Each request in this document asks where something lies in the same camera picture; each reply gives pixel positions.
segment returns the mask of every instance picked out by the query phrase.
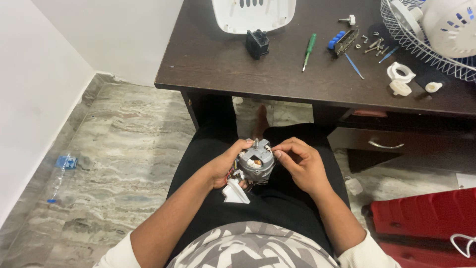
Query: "black pants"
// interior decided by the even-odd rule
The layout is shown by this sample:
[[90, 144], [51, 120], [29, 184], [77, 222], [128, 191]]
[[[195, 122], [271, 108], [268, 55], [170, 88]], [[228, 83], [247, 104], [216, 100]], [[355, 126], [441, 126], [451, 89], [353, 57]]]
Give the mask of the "black pants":
[[[205, 119], [188, 145], [167, 195], [169, 198], [199, 168], [226, 151], [238, 140], [236, 116], [231, 97], [209, 96]], [[264, 138], [275, 146], [285, 139], [297, 137], [316, 148], [324, 162], [327, 178], [339, 197], [349, 206], [346, 187], [327, 138], [314, 124], [270, 127]], [[250, 204], [223, 203], [222, 189], [215, 189], [205, 198], [185, 233], [172, 251], [169, 262], [189, 243], [202, 234], [225, 224], [258, 221], [298, 232], [316, 241], [333, 254], [319, 211], [311, 197], [300, 190], [289, 172], [277, 164], [265, 186], [255, 186], [248, 194]]]

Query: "desk drawer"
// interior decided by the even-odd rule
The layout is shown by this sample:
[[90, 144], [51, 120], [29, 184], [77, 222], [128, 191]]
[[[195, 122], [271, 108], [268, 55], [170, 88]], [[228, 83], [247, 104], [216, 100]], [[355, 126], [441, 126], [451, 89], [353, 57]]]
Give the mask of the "desk drawer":
[[400, 154], [428, 155], [445, 152], [473, 155], [476, 152], [476, 141], [472, 134], [447, 136], [338, 127], [328, 139], [332, 148]]

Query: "forearm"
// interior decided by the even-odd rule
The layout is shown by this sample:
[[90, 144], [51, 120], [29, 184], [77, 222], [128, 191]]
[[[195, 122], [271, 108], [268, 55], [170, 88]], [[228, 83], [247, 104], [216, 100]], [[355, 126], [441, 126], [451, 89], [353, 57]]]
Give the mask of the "forearm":
[[337, 256], [365, 239], [365, 230], [330, 185], [327, 190], [320, 189], [311, 194], [311, 197], [319, 209], [327, 236]]
[[163, 267], [203, 200], [213, 188], [203, 169], [198, 170], [130, 235], [142, 268]]

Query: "plastic bottle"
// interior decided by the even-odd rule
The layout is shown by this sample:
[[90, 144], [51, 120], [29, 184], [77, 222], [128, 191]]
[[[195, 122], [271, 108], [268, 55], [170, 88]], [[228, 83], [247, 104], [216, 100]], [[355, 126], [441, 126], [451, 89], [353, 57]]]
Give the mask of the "plastic bottle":
[[76, 197], [69, 191], [68, 186], [73, 178], [79, 159], [79, 151], [63, 151], [56, 160], [53, 173], [48, 181], [48, 203], [72, 205]]

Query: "red plastic object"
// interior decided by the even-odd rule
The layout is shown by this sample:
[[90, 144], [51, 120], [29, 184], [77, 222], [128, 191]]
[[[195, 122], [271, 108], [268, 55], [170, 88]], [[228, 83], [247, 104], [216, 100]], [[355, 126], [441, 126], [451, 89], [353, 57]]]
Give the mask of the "red plastic object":
[[476, 267], [476, 258], [466, 258], [459, 253], [432, 251], [388, 243], [379, 244], [383, 251], [398, 262], [402, 268]]
[[476, 236], [476, 188], [371, 204], [376, 232], [449, 239]]

